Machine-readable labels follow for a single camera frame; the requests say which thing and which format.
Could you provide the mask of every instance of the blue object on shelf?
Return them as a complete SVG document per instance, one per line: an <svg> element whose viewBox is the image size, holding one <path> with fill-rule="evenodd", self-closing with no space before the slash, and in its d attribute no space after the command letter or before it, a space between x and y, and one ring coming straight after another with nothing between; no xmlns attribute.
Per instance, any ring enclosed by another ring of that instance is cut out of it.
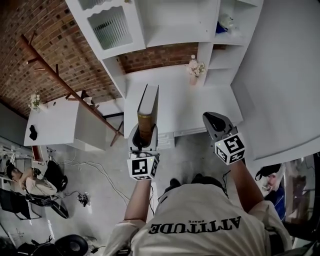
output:
<svg viewBox="0 0 320 256"><path fill-rule="evenodd" d="M218 24L216 25L216 29L215 29L215 32L217 34L220 34L220 33L223 33L223 32L227 32L228 29L227 28L224 28L223 26L220 25L219 21L218 21Z"/></svg>

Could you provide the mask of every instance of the wooden pole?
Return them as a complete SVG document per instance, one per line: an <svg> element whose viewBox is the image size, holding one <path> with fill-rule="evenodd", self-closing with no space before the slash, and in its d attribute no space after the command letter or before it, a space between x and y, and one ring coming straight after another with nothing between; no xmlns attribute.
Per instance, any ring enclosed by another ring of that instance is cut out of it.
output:
<svg viewBox="0 0 320 256"><path fill-rule="evenodd" d="M101 120L106 126L108 126L112 131L114 131L117 135L124 136L119 130L115 129L110 123L108 123L101 115L99 115L96 111L94 111L81 97L79 97L76 92L70 88L66 82L57 75L57 73L46 63L46 61L40 56L40 54L36 51L35 48L31 44L29 44L29 40L22 34L21 41L24 47L28 50L31 55L37 59L37 61L42 65L42 67L49 73L51 77L53 77L63 88L65 88L68 93L70 93L73 97L75 97L87 110L89 110L93 115L95 115L98 119Z"/></svg>
<svg viewBox="0 0 320 256"><path fill-rule="evenodd" d="M33 33L32 33L32 36L31 36L31 38L30 38L30 40L29 40L29 42L28 42L28 45L31 45L32 40L34 39L35 34L36 34L36 31L34 30Z"/></svg>

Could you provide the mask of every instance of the wheel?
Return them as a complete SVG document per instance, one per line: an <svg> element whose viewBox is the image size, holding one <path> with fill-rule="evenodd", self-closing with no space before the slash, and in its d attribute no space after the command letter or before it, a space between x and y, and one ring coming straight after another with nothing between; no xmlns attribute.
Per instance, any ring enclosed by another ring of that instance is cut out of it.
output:
<svg viewBox="0 0 320 256"><path fill-rule="evenodd" d="M69 218L69 213L68 213L67 209L65 209L62 205L58 204L57 202L52 201L51 208L57 214L59 214L62 218L64 218L64 219L68 219Z"/></svg>

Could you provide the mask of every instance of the black strap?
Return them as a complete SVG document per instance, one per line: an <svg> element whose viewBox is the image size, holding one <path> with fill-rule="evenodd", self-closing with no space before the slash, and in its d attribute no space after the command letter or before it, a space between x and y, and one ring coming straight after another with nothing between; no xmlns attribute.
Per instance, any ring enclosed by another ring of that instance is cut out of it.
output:
<svg viewBox="0 0 320 256"><path fill-rule="evenodd" d="M258 171L255 175L255 180L258 182L262 177L267 177L273 173L277 173L280 170L281 163L264 166L260 171Z"/></svg>
<svg viewBox="0 0 320 256"><path fill-rule="evenodd" d="M271 255L283 253L285 251L284 242L277 230L272 226L265 226L264 229L269 233Z"/></svg>

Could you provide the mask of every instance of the red brick wall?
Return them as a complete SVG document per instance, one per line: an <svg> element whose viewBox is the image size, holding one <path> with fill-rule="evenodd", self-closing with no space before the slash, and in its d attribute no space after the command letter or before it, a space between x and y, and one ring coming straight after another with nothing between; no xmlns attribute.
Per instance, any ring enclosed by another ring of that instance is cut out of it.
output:
<svg viewBox="0 0 320 256"><path fill-rule="evenodd" d="M64 0L20 0L15 6L0 3L0 100L28 116L30 95L38 90L44 102L67 92L39 67L22 47L19 37L30 38L33 47L75 91L86 90L96 102L121 95L98 61Z"/></svg>
<svg viewBox="0 0 320 256"><path fill-rule="evenodd" d="M150 47L119 55L126 73L166 66L188 64L191 55L197 56L198 43L177 43Z"/></svg>

